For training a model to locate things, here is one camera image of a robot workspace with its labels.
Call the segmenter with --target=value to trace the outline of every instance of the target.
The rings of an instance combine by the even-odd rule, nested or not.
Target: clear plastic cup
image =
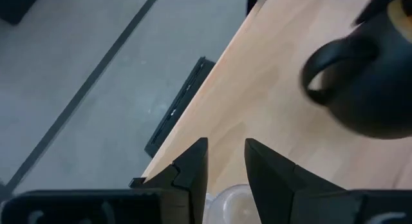
[[[260,224],[258,209],[249,185],[225,189],[203,214],[204,224]]]

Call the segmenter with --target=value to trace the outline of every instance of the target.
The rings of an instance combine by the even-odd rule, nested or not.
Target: floor stripe
[[[21,180],[27,175],[30,169],[36,164],[39,158],[47,150],[53,139],[57,136],[59,131],[68,121],[69,117],[77,109],[83,98],[87,95],[91,87],[96,83],[98,78],[102,75],[108,64],[113,60],[119,49],[127,41],[129,36],[133,33],[140,21],[144,18],[145,14],[150,10],[156,0],[147,0],[139,12],[130,21],[126,29],[120,34],[115,43],[110,47],[109,51],[105,54],[103,59],[99,62],[96,68],[91,72],[90,76],[86,79],[80,89],[76,92],[75,96],[70,100],[69,104],[64,108],[63,112],[57,117],[54,124],[49,128],[40,142],[35,146],[30,155],[22,163],[17,172],[13,175],[12,179],[7,183],[6,189],[13,191],[21,182]]]

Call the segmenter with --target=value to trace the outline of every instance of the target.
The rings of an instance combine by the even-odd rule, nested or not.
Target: mug handle
[[[372,61],[377,55],[377,47],[363,38],[347,37],[329,42],[312,54],[303,66],[300,78],[303,91],[312,101],[326,105],[335,93],[332,88],[309,89],[309,84],[316,75],[340,61],[349,59]]]

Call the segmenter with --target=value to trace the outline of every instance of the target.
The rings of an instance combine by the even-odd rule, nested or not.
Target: black mug
[[[301,72],[306,95],[357,133],[412,135],[411,10],[410,0],[392,0],[349,36],[318,49]],[[320,72],[321,89],[310,89]]]

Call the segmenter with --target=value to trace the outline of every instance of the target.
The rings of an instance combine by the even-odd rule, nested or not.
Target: gray floor
[[[18,186],[125,188],[201,56],[216,61],[246,0],[157,0]],[[0,181],[7,183],[145,0],[39,0],[0,23]]]

